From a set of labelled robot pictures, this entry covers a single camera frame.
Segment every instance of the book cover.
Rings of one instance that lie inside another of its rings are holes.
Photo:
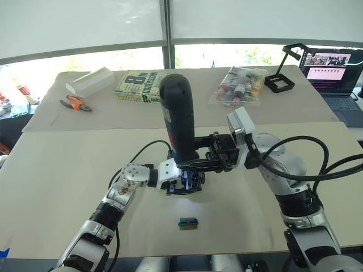
[[[159,71],[127,71],[115,90],[115,95],[121,100],[145,103],[160,103],[160,81],[170,73]]]

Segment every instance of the orange pliers handle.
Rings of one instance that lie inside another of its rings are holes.
[[[67,108],[70,108],[70,109],[75,109],[75,110],[82,110],[82,111],[85,111],[85,112],[91,112],[92,109],[86,105],[86,103],[79,99],[78,97],[76,96],[73,96],[73,95],[67,95],[67,99],[68,100],[71,100],[71,101],[74,101],[75,104],[69,104],[67,102],[64,102],[63,100],[59,100],[59,102],[63,105],[63,106],[66,106]]]

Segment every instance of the white table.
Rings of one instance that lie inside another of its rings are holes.
[[[266,69],[270,74],[277,70],[277,66],[258,68]],[[208,100],[228,70],[229,68],[168,70],[184,75],[191,84],[195,127],[226,125],[226,116],[232,109],[209,105]],[[123,73],[116,72],[117,78],[120,79]],[[261,105],[246,107],[255,124],[338,121],[297,66],[286,65],[282,68],[282,73],[296,84],[295,87],[287,92],[273,93],[264,86],[260,94]],[[92,108],[91,113],[76,112],[62,106],[59,100],[71,94],[65,84],[84,74],[60,73],[23,132],[164,128],[159,104],[117,100],[113,94],[116,84],[85,99]]]
[[[201,127],[196,135],[216,130],[228,132],[227,127]],[[281,138],[318,137],[330,148],[330,163],[360,152],[340,122],[260,125],[257,130]],[[0,171],[0,250],[10,247],[8,258],[59,258],[94,212],[113,173],[155,139],[167,140],[166,130],[23,134]],[[315,144],[299,141],[289,150],[307,161],[308,174],[318,172],[323,156]],[[137,161],[158,164],[165,156],[165,146],[155,144]],[[363,244],[363,173],[321,182],[318,192],[340,244]],[[180,231],[179,218],[190,216],[198,218],[198,230]],[[277,201],[256,169],[207,173],[203,191],[188,196],[140,188],[119,228],[120,257],[287,250]]]

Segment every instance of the plastic bag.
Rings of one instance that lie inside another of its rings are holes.
[[[247,104],[260,105],[259,93],[267,75],[264,69],[232,67],[208,103],[234,109]]]

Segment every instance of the laptop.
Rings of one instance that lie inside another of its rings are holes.
[[[363,50],[313,48],[304,51],[300,70],[347,127],[363,128],[363,111],[351,93],[363,69]]]

